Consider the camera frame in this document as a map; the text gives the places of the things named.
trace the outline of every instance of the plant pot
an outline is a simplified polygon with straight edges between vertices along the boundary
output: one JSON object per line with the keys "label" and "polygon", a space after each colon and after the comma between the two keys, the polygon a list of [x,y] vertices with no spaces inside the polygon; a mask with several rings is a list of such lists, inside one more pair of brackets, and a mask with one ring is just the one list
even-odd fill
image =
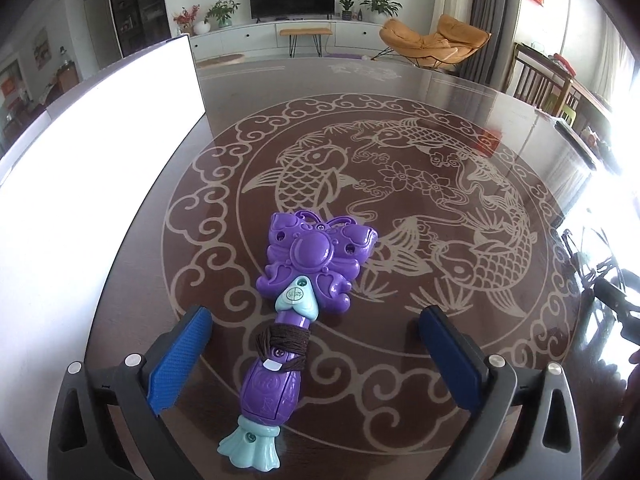
{"label": "plant pot", "polygon": [[388,19],[389,17],[384,12],[371,13],[371,21],[373,23],[379,23],[380,25],[384,25],[386,23],[386,20]]}
{"label": "plant pot", "polygon": [[199,36],[201,34],[206,34],[211,30],[211,24],[208,22],[198,22],[193,25],[193,31]]}

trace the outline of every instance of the gray curtain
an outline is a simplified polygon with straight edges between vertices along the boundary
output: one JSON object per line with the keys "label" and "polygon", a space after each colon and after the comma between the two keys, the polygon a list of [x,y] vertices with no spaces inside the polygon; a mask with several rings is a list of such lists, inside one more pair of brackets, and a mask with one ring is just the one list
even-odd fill
{"label": "gray curtain", "polygon": [[506,4],[507,0],[473,0],[470,24],[490,32],[491,39],[462,64],[461,78],[489,85],[498,56]]}

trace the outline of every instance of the purple butterfly toy wand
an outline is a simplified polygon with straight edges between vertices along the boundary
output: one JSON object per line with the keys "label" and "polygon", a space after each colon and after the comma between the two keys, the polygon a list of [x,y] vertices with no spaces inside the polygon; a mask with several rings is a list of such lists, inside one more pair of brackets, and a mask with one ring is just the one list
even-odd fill
{"label": "purple butterfly toy wand", "polygon": [[377,240],[374,229],[349,216],[327,222],[306,210],[271,216],[269,265],[256,288],[276,300],[276,319],[256,336],[258,358],[240,390],[238,428],[218,446],[236,467],[280,466],[274,439],[298,403],[309,326],[320,308],[349,308],[351,281]]}

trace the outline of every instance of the dark wooden cabinet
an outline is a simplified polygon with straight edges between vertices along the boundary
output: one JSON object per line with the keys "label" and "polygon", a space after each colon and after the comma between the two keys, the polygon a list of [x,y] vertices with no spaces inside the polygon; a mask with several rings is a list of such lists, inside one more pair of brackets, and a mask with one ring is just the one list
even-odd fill
{"label": "dark wooden cabinet", "polygon": [[123,57],[171,37],[164,0],[110,0]]}

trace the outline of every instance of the white tv cabinet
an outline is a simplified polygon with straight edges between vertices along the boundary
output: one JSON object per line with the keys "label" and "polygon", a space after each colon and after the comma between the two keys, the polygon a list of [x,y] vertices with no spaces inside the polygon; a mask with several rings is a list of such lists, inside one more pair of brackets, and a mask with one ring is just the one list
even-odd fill
{"label": "white tv cabinet", "polygon": [[[380,40],[381,25],[342,20],[286,20],[254,23],[212,30],[190,38],[196,61],[226,54],[247,57],[289,55],[289,37],[280,36],[286,28],[331,28],[333,35],[322,38],[322,54],[361,54],[375,56],[386,45]],[[314,54],[316,48],[310,36],[300,36],[296,54]]]}

